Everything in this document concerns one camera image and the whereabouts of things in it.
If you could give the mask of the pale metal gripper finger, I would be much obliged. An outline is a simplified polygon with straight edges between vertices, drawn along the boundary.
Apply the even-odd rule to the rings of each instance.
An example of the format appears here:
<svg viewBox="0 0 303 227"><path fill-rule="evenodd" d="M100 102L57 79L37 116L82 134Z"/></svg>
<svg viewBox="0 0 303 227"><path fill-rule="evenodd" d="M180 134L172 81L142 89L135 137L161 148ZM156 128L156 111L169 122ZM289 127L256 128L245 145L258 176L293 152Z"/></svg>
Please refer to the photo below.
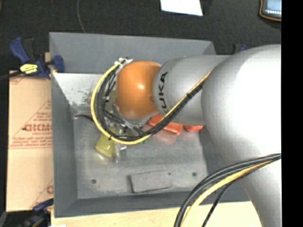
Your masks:
<svg viewBox="0 0 303 227"><path fill-rule="evenodd" d="M126 149L127 149L126 145L115 143L114 159L116 163L120 162L123 159L123 157L126 154Z"/></svg>

